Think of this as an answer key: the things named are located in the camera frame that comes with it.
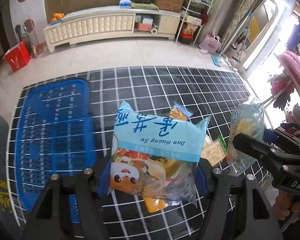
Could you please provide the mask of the person right hand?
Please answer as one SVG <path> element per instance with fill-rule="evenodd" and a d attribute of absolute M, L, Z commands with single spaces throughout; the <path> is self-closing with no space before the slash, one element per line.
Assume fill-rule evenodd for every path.
<path fill-rule="evenodd" d="M 289 216 L 290 210 L 293 213 L 300 213 L 300 200 L 292 204 L 292 199 L 293 197 L 288 193 L 279 192 L 272 206 L 274 215 L 278 220 L 285 220 Z"/>

